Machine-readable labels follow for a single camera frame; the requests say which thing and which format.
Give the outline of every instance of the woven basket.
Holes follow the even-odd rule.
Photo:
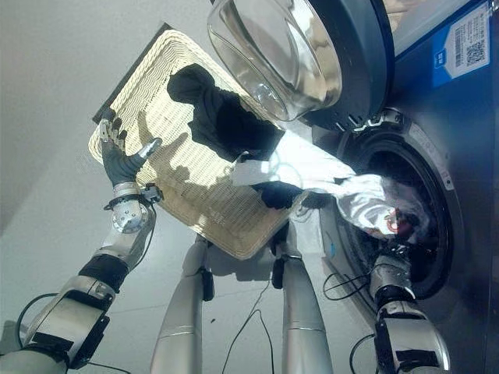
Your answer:
[[[248,259],[282,226],[292,209],[268,209],[250,187],[232,186],[232,164],[192,141],[187,124],[193,119],[193,106],[174,102],[166,87],[170,75],[193,63],[210,72],[218,87],[237,93],[253,112],[269,119],[228,73],[176,30],[166,30],[157,38],[110,106],[128,132],[127,154],[137,152],[153,137],[163,139],[163,146],[146,162],[137,181],[156,183],[165,194],[161,206],[166,211],[230,255]],[[88,147],[102,163],[98,128]]]

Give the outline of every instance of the metal leg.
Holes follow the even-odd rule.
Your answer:
[[[203,273],[207,243],[198,241],[187,252],[180,280],[168,305],[157,338],[150,372],[201,373]]]
[[[282,372],[332,374],[326,329],[301,255],[285,243],[278,248],[285,261]]]

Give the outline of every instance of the black cable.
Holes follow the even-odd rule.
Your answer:
[[[23,322],[24,315],[26,314],[28,309],[31,308],[31,306],[35,302],[37,302],[38,300],[41,300],[42,298],[53,298],[54,296],[57,296],[57,295],[58,294],[51,293],[51,294],[43,294],[43,295],[37,296],[36,298],[34,298],[30,302],[28,302],[27,305],[24,307],[24,309],[21,311],[21,313],[19,314],[19,317],[17,317],[16,329],[15,329],[15,334],[16,334],[16,338],[17,338],[17,343],[19,344],[19,348],[23,347],[23,341],[21,340],[21,323]]]
[[[267,330],[267,325],[265,325],[265,322],[264,322],[264,318],[262,317],[262,311],[260,309],[255,309],[257,307],[257,304],[260,302],[260,300],[262,299],[262,295],[264,294],[264,292],[268,289],[268,286],[271,284],[271,281],[268,280],[267,281],[267,285],[264,287],[264,289],[262,290],[262,292],[260,293],[260,295],[258,296],[257,300],[254,302],[253,304],[253,307],[251,308],[251,311],[249,312],[249,315],[248,317],[246,318],[246,320],[244,321],[244,323],[242,324],[241,328],[239,329],[239,331],[237,332],[237,334],[235,335],[234,339],[232,339],[232,342],[231,342],[231,345],[228,349],[228,352],[227,352],[227,357],[225,358],[225,363],[224,363],[224,368],[221,370],[221,374],[224,374],[225,372],[225,368],[227,367],[227,363],[228,363],[228,358],[230,357],[231,355],[231,351],[232,351],[232,348],[234,347],[234,344],[235,344],[235,341],[237,340],[237,338],[239,337],[239,335],[242,333],[242,331],[244,330],[244,328],[246,327],[246,325],[248,324],[248,322],[251,320],[251,318],[258,312],[259,315],[260,315],[260,321],[262,322],[262,325],[264,326],[264,329],[265,329],[265,334],[267,335],[267,339],[268,339],[268,343],[269,345],[271,346],[271,367],[272,367],[272,374],[275,374],[275,371],[274,371],[274,347],[272,345],[272,339],[271,339],[271,335],[268,333],[268,330]]]
[[[102,368],[116,370],[117,372],[125,372],[126,374],[132,374],[131,372],[127,372],[126,370],[123,370],[123,369],[120,369],[120,368],[115,368],[114,366],[107,366],[107,365],[102,365],[102,364],[96,364],[95,362],[88,362],[88,365],[100,366]]]
[[[350,280],[347,280],[345,282],[342,282],[340,284],[336,284],[335,286],[333,287],[329,287],[328,289],[326,289],[326,284],[327,282],[335,275],[339,275],[338,273],[332,273],[332,274],[329,274],[326,278],[326,280],[324,281],[324,283],[322,284],[322,293],[324,294],[324,297],[327,299],[327,300],[331,300],[333,302],[339,302],[340,300],[345,300],[346,298],[349,298],[350,296],[353,296],[354,294],[360,292],[360,290],[362,290],[365,286],[367,286],[369,284],[369,282],[365,282],[363,284],[360,285],[360,287],[356,287],[355,284],[353,283],[354,281],[357,281],[358,279],[360,278],[364,278],[364,277],[368,277],[369,274],[363,274],[363,275],[359,275],[358,277],[355,277],[355,278],[352,278]],[[342,296],[340,298],[331,298],[327,295],[327,292],[330,291],[330,290],[333,290],[335,288],[338,288],[344,284],[349,284],[349,283],[352,283],[354,284],[355,286],[355,290],[350,292],[349,294],[345,295],[345,296]]]
[[[373,333],[370,333],[369,335],[366,335],[365,337],[361,337],[353,346],[352,350],[350,351],[350,358],[349,358],[349,364],[350,364],[350,370],[352,371],[352,374],[356,374],[355,369],[353,368],[353,357],[357,351],[357,348],[366,340],[371,339],[374,337]]]
[[[224,372],[225,372],[225,367],[227,366],[228,358],[229,358],[229,356],[231,354],[232,348],[234,347],[235,341],[237,340],[237,338],[239,337],[239,335],[241,334],[241,332],[244,330],[244,328],[246,327],[246,325],[248,324],[248,322],[251,320],[251,318],[255,314],[257,314],[257,313],[260,315],[260,321],[262,322],[262,325],[264,326],[265,334],[267,335],[267,339],[268,339],[268,343],[271,346],[272,374],[275,374],[275,371],[274,371],[274,347],[272,346],[271,335],[268,333],[267,325],[265,325],[264,319],[262,318],[262,311],[260,309],[253,310],[253,312],[249,315],[249,317],[246,319],[246,321],[244,321],[244,324],[241,326],[241,328],[239,329],[238,333],[235,335],[234,339],[231,342],[231,346],[228,349],[227,357],[225,358],[224,368],[221,370],[221,374],[224,374]]]
[[[154,206],[151,204],[150,208],[153,210],[154,212],[154,216],[157,218],[157,214],[156,214],[156,210],[154,209]],[[153,229],[150,231],[150,236],[149,236],[149,242],[147,243],[147,247],[146,247],[146,250],[143,251],[143,254],[142,254],[142,257],[140,257],[139,261],[137,262],[137,264],[133,267],[133,269],[135,269],[136,267],[138,267],[140,265],[140,263],[142,262],[142,260],[144,259],[144,257],[146,256],[147,254],[147,251],[149,250],[149,247],[150,247],[150,243],[152,242],[153,240],[153,235],[154,235],[154,229],[156,228],[156,221],[154,222],[154,226],[153,226]]]
[[[358,277],[355,277],[355,278],[352,278],[352,279],[350,279],[350,278],[349,278],[349,279],[348,279],[347,281],[345,281],[345,282],[342,282],[342,283],[340,283],[340,284],[336,284],[335,286],[333,286],[333,287],[329,287],[328,289],[326,289],[326,284],[327,284],[327,282],[328,282],[328,281],[329,281],[329,280],[330,280],[333,276],[335,276],[335,275],[340,275],[339,273],[331,273],[331,274],[329,274],[329,275],[327,276],[326,280],[325,280],[325,281],[324,281],[324,283],[322,284],[322,293],[324,294],[324,297],[325,297],[327,300],[331,300],[331,301],[333,301],[333,302],[339,302],[340,300],[345,300],[346,298],[349,298],[350,296],[353,296],[353,295],[355,295],[355,294],[359,293],[359,292],[360,292],[360,290],[362,290],[363,288],[365,288],[365,286],[367,286],[367,285],[369,284],[369,281],[367,281],[367,282],[365,282],[365,283],[362,283],[359,287],[357,287],[357,286],[356,286],[356,284],[355,284],[355,283],[353,283],[354,281],[357,281],[357,280],[358,280],[358,279],[360,279],[360,278],[367,278],[367,277],[369,277],[369,276],[372,274],[372,272],[374,271],[374,269],[376,269],[376,268],[377,268],[377,267],[379,267],[379,266],[384,266],[384,265],[387,265],[387,266],[392,266],[392,267],[394,267],[396,270],[400,270],[397,266],[392,265],[392,264],[390,264],[390,263],[378,263],[377,265],[374,265],[374,266],[373,266],[373,268],[370,270],[370,272],[369,272],[369,273],[359,275]],[[347,295],[345,295],[345,296],[342,296],[342,297],[340,297],[340,298],[330,298],[329,296],[327,296],[327,294],[326,294],[326,292],[327,292],[327,291],[334,290],[335,288],[338,288],[338,287],[340,287],[340,286],[342,286],[342,285],[344,285],[344,284],[349,284],[349,283],[353,284],[353,287],[355,287],[355,290],[354,290],[354,291],[352,291],[352,292],[350,292],[349,294],[347,294]]]

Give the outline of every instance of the front-load washing machine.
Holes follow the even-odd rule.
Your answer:
[[[226,68],[269,114],[301,117],[358,173],[420,196],[430,227],[411,251],[412,284],[453,372],[499,372],[498,7],[426,0],[393,34],[382,0],[218,0],[208,22]],[[378,240],[333,203],[320,224],[335,271],[373,269]],[[366,288],[355,296],[373,319]]]
[[[478,44],[463,47],[460,39],[477,24],[482,32],[481,20],[495,11],[490,6],[466,4],[400,51],[387,109],[377,121],[364,129],[313,131],[316,144],[358,173],[410,185],[426,204],[430,229],[412,252],[412,283],[448,345],[453,372],[462,373],[499,372],[497,12]],[[468,68],[456,76],[448,67],[443,73],[442,59]],[[321,210],[320,222],[333,270],[346,280],[368,273],[378,240],[343,220],[335,204]],[[360,286],[354,283],[352,290]],[[367,319],[375,317],[365,289],[356,304]]]

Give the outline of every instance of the floor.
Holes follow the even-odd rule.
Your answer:
[[[13,321],[34,296],[57,291],[92,256],[109,229],[111,198],[103,168],[87,151],[90,120],[163,22],[214,55],[206,33],[208,0],[50,0],[0,2],[0,352],[16,349]],[[352,301],[320,292],[330,273],[322,260],[317,212],[293,217],[299,249],[316,288],[334,370],[349,372],[352,345],[370,328]],[[148,372],[163,315],[195,234],[164,211],[153,244],[111,307],[111,324],[93,358],[133,373]],[[214,250],[216,297],[203,307],[203,372],[220,373],[228,346],[267,284],[263,251],[236,262]],[[43,305],[26,315],[33,318]],[[260,307],[281,372],[282,294],[270,287]],[[372,342],[355,359],[374,372]],[[87,366],[82,373],[113,372]],[[271,372],[257,320],[239,338],[226,373]]]

